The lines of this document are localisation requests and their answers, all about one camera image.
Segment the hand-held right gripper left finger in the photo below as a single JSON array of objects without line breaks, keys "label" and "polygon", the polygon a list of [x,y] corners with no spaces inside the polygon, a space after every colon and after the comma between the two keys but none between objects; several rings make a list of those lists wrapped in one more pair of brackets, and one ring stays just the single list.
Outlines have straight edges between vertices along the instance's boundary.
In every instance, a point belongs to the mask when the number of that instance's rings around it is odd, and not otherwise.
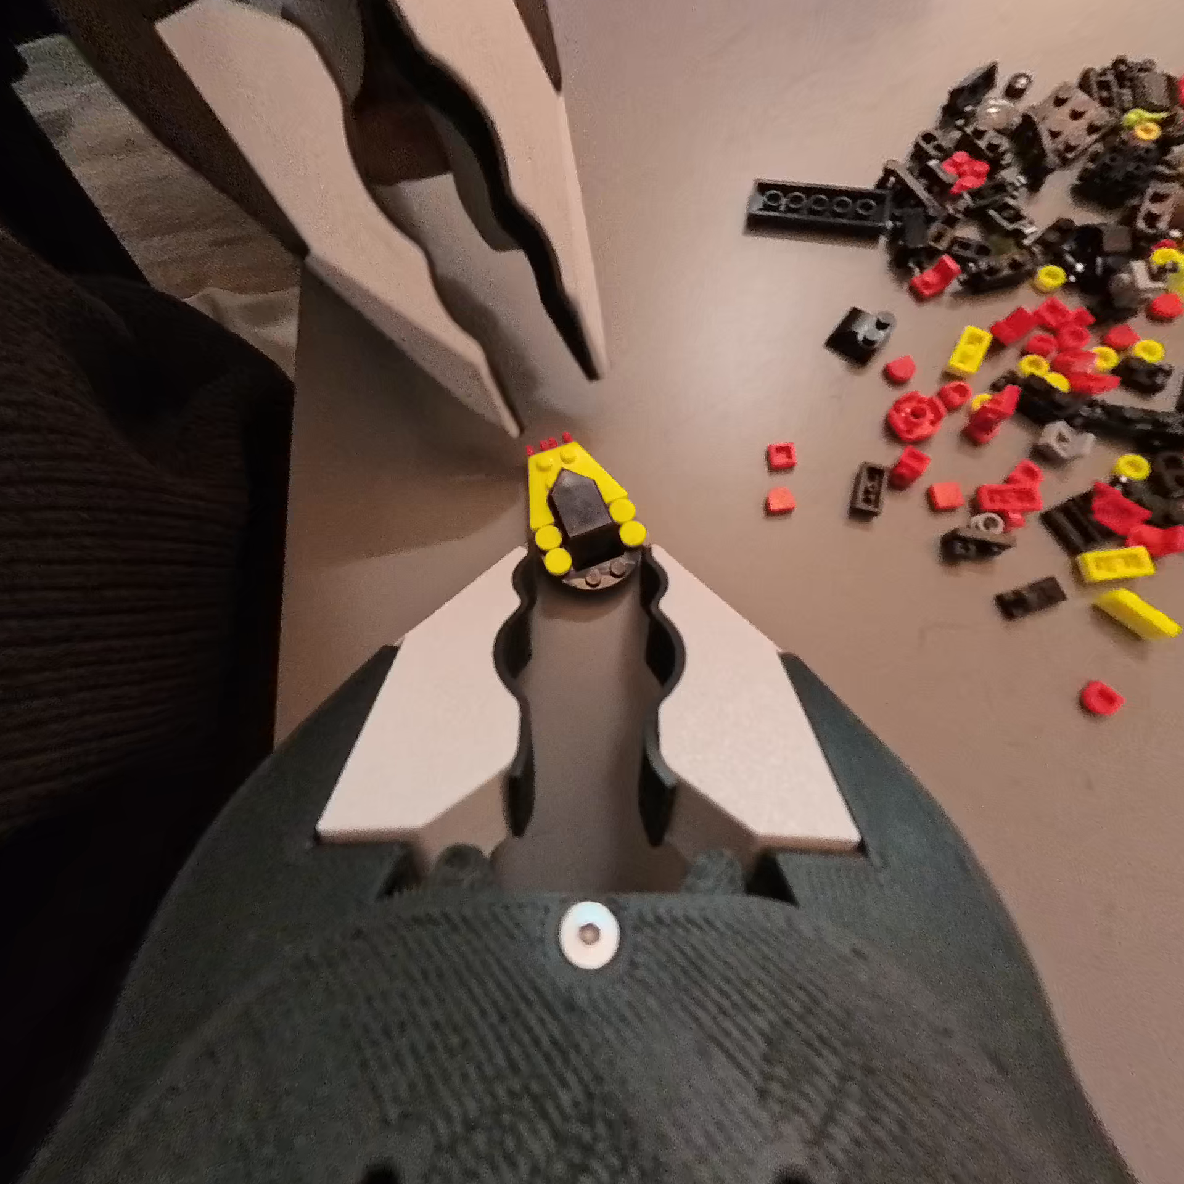
[{"label": "hand-held right gripper left finger", "polygon": [[428,865],[451,845],[490,854],[525,832],[535,598],[518,545],[405,632],[319,814],[321,841],[401,842]]}]

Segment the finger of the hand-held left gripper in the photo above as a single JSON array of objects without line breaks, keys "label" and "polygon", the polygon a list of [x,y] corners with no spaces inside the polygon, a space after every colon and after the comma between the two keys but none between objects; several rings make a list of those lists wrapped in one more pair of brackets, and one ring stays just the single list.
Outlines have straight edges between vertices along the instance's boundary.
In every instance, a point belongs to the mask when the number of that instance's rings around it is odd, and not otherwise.
[{"label": "finger of the hand-held left gripper", "polygon": [[451,173],[493,249],[525,256],[584,376],[607,366],[601,308],[545,2],[359,2],[359,159],[386,185]]},{"label": "finger of the hand-held left gripper", "polygon": [[466,408],[521,425],[480,343],[439,298],[424,250],[363,184],[345,104],[314,40],[242,2],[198,1],[155,23],[305,247],[305,269]]}]

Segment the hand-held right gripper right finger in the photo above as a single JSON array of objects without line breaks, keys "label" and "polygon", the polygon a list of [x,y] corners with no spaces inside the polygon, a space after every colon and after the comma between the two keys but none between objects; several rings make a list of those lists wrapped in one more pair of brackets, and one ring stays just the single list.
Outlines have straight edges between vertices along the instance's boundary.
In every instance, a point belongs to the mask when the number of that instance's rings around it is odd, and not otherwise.
[{"label": "hand-held right gripper right finger", "polygon": [[645,665],[638,806],[652,848],[854,854],[859,835],[778,645],[659,545],[641,555]]}]

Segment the yellow black lego assembly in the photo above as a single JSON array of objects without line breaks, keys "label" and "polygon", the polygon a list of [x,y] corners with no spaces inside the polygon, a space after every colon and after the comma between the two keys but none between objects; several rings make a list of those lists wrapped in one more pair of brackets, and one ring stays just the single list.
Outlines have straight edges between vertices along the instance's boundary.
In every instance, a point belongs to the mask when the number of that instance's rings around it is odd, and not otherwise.
[{"label": "yellow black lego assembly", "polygon": [[635,572],[647,527],[625,487],[569,434],[527,449],[527,527],[542,569],[600,593]]}]

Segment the red round lego plate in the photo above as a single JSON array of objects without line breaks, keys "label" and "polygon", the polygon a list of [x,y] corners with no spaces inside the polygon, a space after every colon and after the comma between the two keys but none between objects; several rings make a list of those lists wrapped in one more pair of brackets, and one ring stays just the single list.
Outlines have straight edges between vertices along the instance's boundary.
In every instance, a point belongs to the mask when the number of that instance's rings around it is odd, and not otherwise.
[{"label": "red round lego plate", "polygon": [[910,390],[892,401],[885,411],[883,425],[897,441],[913,445],[930,439],[944,417],[945,405],[940,395]]}]

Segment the black lego slope brick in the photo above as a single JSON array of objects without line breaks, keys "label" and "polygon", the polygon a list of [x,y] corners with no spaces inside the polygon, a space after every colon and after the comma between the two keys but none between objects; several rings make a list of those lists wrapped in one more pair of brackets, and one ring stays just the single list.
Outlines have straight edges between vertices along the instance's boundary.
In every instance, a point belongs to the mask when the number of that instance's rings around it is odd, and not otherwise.
[{"label": "black lego slope brick", "polygon": [[895,328],[892,311],[851,305],[824,338],[823,346],[851,364],[864,366],[883,348]]}]

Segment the pile of loose lego pieces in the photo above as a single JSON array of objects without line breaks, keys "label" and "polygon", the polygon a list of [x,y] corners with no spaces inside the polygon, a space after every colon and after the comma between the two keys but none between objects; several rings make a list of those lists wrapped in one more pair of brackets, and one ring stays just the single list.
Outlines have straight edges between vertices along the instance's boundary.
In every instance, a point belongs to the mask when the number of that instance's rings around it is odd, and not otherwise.
[{"label": "pile of loose lego pieces", "polygon": [[988,535],[1038,517],[1082,584],[1140,582],[1181,558],[1181,75],[1117,54],[1031,81],[972,68],[873,185],[917,302],[1013,300],[959,331],[935,394],[975,448],[1024,421],[1028,455],[940,555],[996,555]]}]

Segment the black knit sweater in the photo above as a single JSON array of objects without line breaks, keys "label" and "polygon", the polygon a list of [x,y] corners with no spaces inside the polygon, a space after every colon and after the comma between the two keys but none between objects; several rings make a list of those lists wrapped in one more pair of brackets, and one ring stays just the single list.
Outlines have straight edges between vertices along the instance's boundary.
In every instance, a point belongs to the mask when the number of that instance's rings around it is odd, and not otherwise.
[{"label": "black knit sweater", "polygon": [[291,383],[2,233],[1,1151],[19,1176],[157,901],[272,739]]}]

